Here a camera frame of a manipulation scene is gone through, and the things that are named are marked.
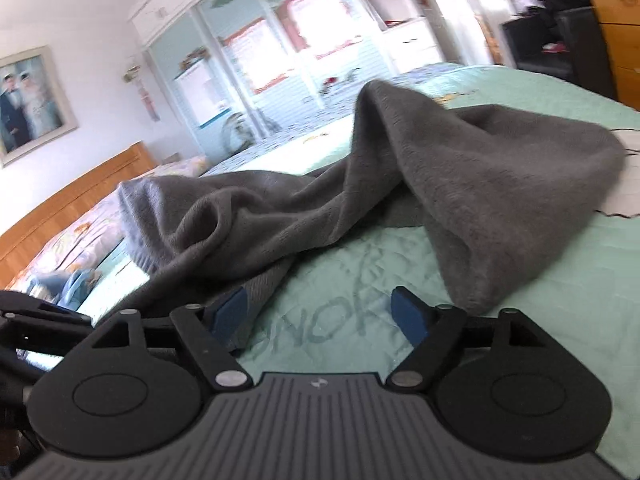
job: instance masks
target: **wooden headboard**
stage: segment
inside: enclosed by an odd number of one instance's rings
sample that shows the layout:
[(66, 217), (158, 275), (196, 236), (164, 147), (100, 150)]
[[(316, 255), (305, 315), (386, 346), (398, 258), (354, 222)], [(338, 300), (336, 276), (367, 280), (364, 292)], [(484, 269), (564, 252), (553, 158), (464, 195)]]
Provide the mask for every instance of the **wooden headboard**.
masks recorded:
[(156, 167), (142, 142), (110, 158), (45, 200), (0, 236), (0, 288), (5, 288), (40, 250), (119, 183)]

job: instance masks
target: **floral bedding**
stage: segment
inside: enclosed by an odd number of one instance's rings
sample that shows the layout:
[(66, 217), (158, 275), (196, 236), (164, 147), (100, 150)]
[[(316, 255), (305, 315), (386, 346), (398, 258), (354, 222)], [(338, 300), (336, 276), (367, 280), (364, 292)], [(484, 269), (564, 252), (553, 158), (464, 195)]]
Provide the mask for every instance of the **floral bedding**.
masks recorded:
[[(198, 177), (210, 169), (205, 156), (158, 166), (139, 178), (182, 175)], [(26, 292), (33, 276), (95, 269), (124, 238), (116, 192), (103, 198), (68, 228), (53, 237), (9, 285)]]

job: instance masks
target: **wedding portrait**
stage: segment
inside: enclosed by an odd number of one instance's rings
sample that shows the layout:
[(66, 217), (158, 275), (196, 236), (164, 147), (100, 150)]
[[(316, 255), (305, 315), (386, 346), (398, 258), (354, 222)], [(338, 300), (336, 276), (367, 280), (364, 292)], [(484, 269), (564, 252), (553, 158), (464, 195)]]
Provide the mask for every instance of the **wedding portrait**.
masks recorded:
[(76, 127), (49, 51), (0, 60), (0, 162), (6, 164)]

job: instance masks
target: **wooden dresser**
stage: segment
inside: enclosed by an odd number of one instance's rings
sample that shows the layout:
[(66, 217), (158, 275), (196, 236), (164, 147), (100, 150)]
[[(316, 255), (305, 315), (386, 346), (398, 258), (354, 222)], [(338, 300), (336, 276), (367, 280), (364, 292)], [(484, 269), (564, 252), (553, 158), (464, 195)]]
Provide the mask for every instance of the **wooden dresser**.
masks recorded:
[(640, 110), (640, 0), (593, 0), (609, 49), (618, 99)]

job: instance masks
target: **fleece blanket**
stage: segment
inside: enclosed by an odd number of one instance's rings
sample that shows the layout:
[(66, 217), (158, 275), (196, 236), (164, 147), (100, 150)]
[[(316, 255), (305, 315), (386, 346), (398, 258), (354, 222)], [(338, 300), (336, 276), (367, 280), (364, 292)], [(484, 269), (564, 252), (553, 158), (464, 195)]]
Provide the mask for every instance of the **fleece blanket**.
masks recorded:
[(349, 156), (306, 176), (265, 171), (126, 182), (133, 261), (152, 274), (116, 307), (164, 316), (244, 285), (225, 345), (243, 348), (297, 254), (365, 218), (423, 224), (452, 300), (481, 314), (539, 275), (616, 183), (625, 150), (595, 124), (487, 105), (445, 110), (380, 81), (356, 102)]

